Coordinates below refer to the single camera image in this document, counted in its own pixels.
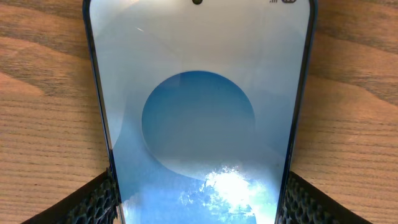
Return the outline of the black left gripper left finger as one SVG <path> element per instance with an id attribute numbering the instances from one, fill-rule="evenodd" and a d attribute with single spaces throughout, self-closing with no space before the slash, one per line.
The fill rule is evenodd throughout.
<path id="1" fill-rule="evenodd" d="M 120 203 L 109 169 L 43 212 L 22 224 L 113 224 Z"/>

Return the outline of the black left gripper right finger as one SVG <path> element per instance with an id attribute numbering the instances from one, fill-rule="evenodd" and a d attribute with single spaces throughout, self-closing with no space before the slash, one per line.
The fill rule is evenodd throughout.
<path id="1" fill-rule="evenodd" d="M 289 172 L 278 224 L 371 224 L 294 172 Z"/>

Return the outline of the blue Galaxy smartphone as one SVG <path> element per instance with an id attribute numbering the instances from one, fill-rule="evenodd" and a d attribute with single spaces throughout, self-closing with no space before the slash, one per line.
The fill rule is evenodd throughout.
<path id="1" fill-rule="evenodd" d="M 83 2 L 123 223 L 279 221 L 317 6 Z"/>

